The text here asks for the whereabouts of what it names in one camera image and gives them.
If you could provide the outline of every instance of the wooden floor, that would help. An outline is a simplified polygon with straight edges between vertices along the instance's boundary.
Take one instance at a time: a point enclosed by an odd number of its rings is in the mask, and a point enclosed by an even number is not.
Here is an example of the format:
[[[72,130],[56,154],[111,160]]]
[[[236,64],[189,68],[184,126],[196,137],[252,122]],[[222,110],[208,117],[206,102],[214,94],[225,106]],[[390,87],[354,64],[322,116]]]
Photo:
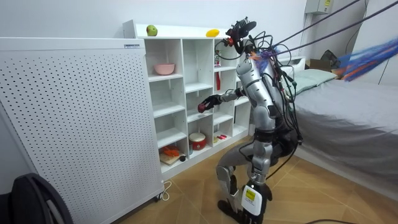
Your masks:
[[[216,206],[223,197],[215,166],[231,147],[173,177],[168,201],[150,203],[127,214],[118,223],[235,223]],[[248,181],[244,167],[237,167],[235,174],[238,186]],[[293,157],[267,184],[272,189],[274,200],[267,204],[266,224],[306,223],[323,218],[361,224],[398,223],[398,202],[298,157]]]

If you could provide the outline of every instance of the green apple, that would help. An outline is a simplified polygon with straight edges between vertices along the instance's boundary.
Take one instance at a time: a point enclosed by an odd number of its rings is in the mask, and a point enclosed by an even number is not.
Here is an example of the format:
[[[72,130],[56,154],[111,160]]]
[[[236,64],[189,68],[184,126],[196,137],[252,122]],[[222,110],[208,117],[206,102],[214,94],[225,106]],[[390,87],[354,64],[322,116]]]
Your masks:
[[[157,35],[157,29],[154,25],[147,26],[147,34],[148,36],[155,37]]]

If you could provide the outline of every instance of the yellow label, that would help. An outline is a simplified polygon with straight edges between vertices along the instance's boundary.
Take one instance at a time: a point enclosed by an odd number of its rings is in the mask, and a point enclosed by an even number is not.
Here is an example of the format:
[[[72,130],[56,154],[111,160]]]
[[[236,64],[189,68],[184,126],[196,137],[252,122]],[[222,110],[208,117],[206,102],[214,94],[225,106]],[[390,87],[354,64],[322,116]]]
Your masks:
[[[256,194],[249,189],[246,191],[246,197],[250,199],[250,201],[254,201],[254,198],[256,197]]]

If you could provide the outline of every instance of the gray bed sheet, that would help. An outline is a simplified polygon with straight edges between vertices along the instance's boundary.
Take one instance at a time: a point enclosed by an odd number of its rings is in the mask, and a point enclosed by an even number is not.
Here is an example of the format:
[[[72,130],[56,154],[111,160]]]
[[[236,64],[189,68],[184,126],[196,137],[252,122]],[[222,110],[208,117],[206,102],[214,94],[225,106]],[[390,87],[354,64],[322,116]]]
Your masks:
[[[304,146],[398,186],[398,88],[332,80],[299,94]]]

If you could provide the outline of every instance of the perforated white panel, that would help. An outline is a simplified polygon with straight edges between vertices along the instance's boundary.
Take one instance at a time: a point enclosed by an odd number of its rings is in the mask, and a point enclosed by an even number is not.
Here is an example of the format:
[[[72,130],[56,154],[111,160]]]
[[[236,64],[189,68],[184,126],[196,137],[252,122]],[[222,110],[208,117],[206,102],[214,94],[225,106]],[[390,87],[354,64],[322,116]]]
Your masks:
[[[102,223],[161,188],[143,59],[144,49],[0,52],[1,103],[75,223]]]

